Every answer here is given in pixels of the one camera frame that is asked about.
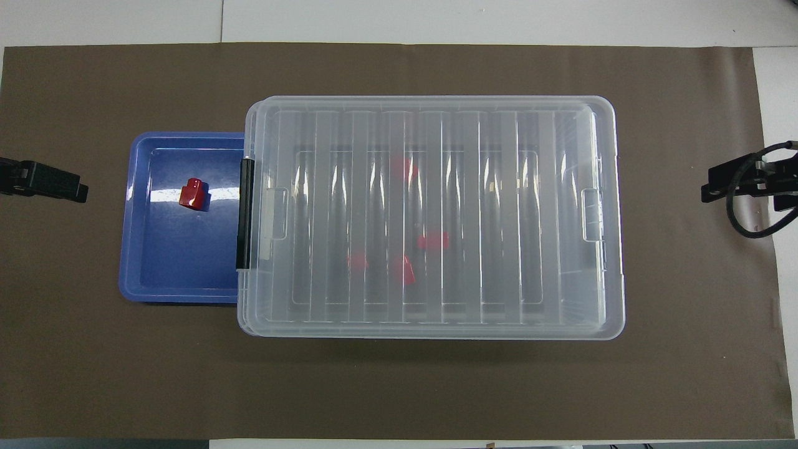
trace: brown mat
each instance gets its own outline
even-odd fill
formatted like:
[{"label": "brown mat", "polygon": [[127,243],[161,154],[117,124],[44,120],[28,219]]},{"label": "brown mat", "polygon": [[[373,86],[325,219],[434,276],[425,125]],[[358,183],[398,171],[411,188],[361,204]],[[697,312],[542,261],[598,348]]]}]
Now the brown mat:
[{"label": "brown mat", "polygon": [[[6,49],[0,149],[78,205],[0,197],[0,436],[792,437],[772,241],[711,165],[761,148],[750,49],[212,44]],[[598,94],[615,106],[627,326],[611,342],[277,340],[117,290],[128,151],[275,94]],[[757,216],[759,211],[750,210]]]}]

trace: white surface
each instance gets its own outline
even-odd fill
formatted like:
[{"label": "white surface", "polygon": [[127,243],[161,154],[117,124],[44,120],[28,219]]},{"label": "white surface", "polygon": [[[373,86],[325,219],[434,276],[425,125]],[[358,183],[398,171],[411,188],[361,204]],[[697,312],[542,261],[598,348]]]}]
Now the white surface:
[{"label": "white surface", "polygon": [[[798,8],[789,0],[225,0],[222,17],[222,0],[0,0],[0,52],[3,46],[218,42],[220,35],[223,42],[798,46]],[[798,48],[755,49],[754,61],[765,141],[798,138]],[[796,420],[798,224],[774,240]],[[299,441],[291,447],[353,447],[350,442]],[[379,446],[452,447],[448,443]],[[457,443],[476,447],[484,442]],[[284,444],[211,441],[211,447],[224,449]]]},{"label": "white surface", "polygon": [[[753,50],[753,60],[764,143],[798,141],[798,47],[757,48]],[[774,156],[781,159],[793,154],[793,151],[781,150]],[[771,214],[772,222],[782,215]],[[774,234],[773,244],[779,271],[784,352],[792,390],[792,421],[798,427],[798,221]]]},{"label": "white surface", "polygon": [[222,1],[0,0],[7,46],[218,42]]},{"label": "white surface", "polygon": [[789,0],[225,0],[224,42],[798,46]]}]

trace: red plastic piece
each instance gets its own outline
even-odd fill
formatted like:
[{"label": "red plastic piece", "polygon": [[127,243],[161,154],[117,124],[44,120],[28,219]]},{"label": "red plastic piece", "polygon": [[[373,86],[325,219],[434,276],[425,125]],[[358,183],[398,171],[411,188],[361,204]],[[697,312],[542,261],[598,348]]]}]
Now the red plastic piece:
[{"label": "red plastic piece", "polygon": [[353,272],[364,272],[369,267],[369,261],[365,258],[364,252],[356,252],[347,256],[346,263]]},{"label": "red plastic piece", "polygon": [[401,280],[404,285],[416,283],[416,274],[413,272],[413,264],[410,263],[410,259],[408,259],[407,256],[402,256],[401,259],[396,260],[396,263],[393,264],[393,274],[398,280]]},{"label": "red plastic piece", "polygon": [[414,164],[408,157],[392,159],[391,167],[393,177],[401,178],[408,184],[418,176],[418,164]]},{"label": "red plastic piece", "polygon": [[447,249],[448,232],[430,232],[426,236],[419,236],[416,245],[419,249]]},{"label": "red plastic piece", "polygon": [[199,178],[191,178],[180,189],[180,205],[193,210],[203,210],[205,207],[205,183]]}]

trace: transparent lid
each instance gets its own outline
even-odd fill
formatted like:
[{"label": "transparent lid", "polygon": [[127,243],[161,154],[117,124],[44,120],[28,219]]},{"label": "transparent lid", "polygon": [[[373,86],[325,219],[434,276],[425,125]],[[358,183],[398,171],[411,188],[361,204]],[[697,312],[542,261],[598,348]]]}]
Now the transparent lid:
[{"label": "transparent lid", "polygon": [[269,97],[241,327],[260,336],[608,340],[623,328],[601,97]]}]

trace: black latch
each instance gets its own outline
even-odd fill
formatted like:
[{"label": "black latch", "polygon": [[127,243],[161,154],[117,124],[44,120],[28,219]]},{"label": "black latch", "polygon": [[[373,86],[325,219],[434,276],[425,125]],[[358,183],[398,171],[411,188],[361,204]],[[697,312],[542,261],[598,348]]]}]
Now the black latch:
[{"label": "black latch", "polygon": [[[726,215],[743,236],[760,238],[782,229],[798,217],[798,154],[774,162],[765,162],[762,157],[777,149],[794,149],[793,146],[792,141],[770,145],[756,153],[712,167],[709,169],[709,183],[701,187],[701,201],[709,203],[725,198]],[[737,195],[772,196],[775,210],[792,210],[767,229],[749,231],[742,227],[734,214],[733,198]]]},{"label": "black latch", "polygon": [[241,160],[239,186],[239,235],[235,248],[235,267],[249,269],[252,234],[252,188],[255,183],[255,161]]},{"label": "black latch", "polygon": [[0,193],[24,197],[42,195],[85,203],[89,187],[81,184],[81,177],[74,173],[36,161],[0,157]]}]

